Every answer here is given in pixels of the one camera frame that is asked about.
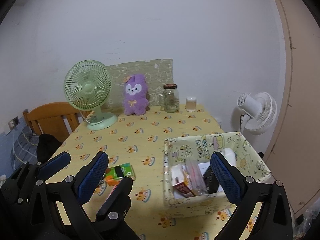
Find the green desk fan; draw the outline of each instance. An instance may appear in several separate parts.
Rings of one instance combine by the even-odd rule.
[[[101,106],[111,91],[111,79],[105,65],[95,60],[85,60],[74,65],[64,79],[64,94],[68,102],[81,111],[94,111],[84,120],[91,130],[101,130],[113,125],[117,116],[102,113]]]

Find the white wall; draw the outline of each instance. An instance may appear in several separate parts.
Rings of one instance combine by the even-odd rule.
[[[65,74],[81,60],[173,58],[181,100],[195,95],[225,131],[238,130],[240,93],[281,104],[283,49],[274,0],[18,0],[0,25],[0,125],[65,101]],[[271,135],[250,141],[264,151]]]

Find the blue gripper pad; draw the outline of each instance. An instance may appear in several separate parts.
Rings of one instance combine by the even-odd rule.
[[[47,180],[56,174],[58,171],[62,170],[71,161],[71,156],[67,152],[62,152],[48,160],[46,163],[40,166],[38,170],[37,179]]]
[[[75,182],[75,193],[80,205],[88,203],[108,167],[108,155],[98,152],[93,160],[81,168]]]
[[[215,174],[215,176],[217,177],[217,180],[219,181],[221,187],[223,188],[224,193],[226,194],[230,203],[239,205],[242,199],[241,187],[237,183],[236,179],[231,175],[231,172],[230,172],[231,169],[237,169],[237,168],[231,166],[225,158],[224,158],[224,161],[222,161],[221,158],[224,158],[224,157],[220,152],[214,153],[211,155],[211,159],[210,159],[211,169]]]

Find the yellow bow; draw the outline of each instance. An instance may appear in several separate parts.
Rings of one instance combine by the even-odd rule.
[[[128,103],[130,104],[130,107],[134,106],[134,104],[137,103],[137,100],[130,100],[128,101]]]

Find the door frame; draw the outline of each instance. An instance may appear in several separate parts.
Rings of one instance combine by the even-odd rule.
[[[279,11],[282,30],[284,34],[285,62],[286,62],[285,66],[286,67],[285,67],[285,80],[284,80],[284,92],[283,92],[282,103],[280,106],[278,120],[274,129],[274,132],[272,134],[271,140],[269,142],[269,145],[263,157],[264,162],[267,162],[268,158],[270,157],[270,154],[272,154],[273,147],[275,146],[278,136],[280,134],[281,127],[284,122],[284,117],[288,108],[290,90],[291,90],[291,79],[292,79],[292,43],[291,43],[289,25],[288,25],[287,16],[285,14],[285,10],[281,0],[275,0],[275,2]]]

